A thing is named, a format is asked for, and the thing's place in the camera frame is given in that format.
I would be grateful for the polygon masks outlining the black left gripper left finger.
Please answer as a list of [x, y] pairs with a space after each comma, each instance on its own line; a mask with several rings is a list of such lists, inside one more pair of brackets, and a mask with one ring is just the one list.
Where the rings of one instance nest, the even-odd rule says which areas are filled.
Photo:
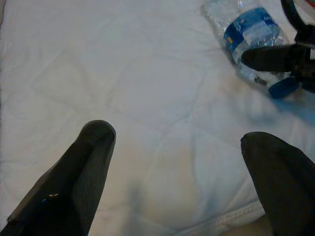
[[74, 143], [10, 214], [6, 236], [86, 236], [99, 205], [116, 131], [104, 120], [84, 125]]

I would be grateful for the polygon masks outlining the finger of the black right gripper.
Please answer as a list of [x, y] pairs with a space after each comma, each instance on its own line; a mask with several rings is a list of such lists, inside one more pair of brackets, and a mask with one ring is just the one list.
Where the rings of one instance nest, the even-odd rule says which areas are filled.
[[291, 48], [285, 45], [248, 49], [242, 54], [242, 63], [256, 71], [289, 72]]

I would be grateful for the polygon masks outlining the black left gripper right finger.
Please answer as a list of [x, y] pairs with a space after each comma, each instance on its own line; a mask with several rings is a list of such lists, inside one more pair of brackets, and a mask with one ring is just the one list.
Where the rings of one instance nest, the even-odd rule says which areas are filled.
[[266, 132], [241, 139], [241, 152], [276, 236], [315, 234], [315, 164], [299, 148]]

